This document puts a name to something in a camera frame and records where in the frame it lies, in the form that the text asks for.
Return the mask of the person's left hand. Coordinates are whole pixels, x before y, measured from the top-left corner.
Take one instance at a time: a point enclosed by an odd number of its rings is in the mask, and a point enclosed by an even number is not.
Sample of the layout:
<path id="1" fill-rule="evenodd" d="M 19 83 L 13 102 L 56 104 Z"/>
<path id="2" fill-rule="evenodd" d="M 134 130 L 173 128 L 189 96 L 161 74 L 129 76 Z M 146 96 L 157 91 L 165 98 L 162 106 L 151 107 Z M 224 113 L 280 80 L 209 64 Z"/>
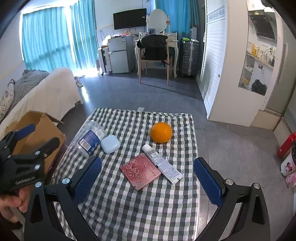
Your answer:
<path id="1" fill-rule="evenodd" d="M 20 212 L 26 213 L 30 201 L 30 195 L 32 187 L 27 186 L 19 190 L 18 194 L 15 195 L 4 195 L 1 196 L 1 215 L 12 223 L 17 223 L 19 219 L 11 211 L 11 208 L 18 208 Z"/>

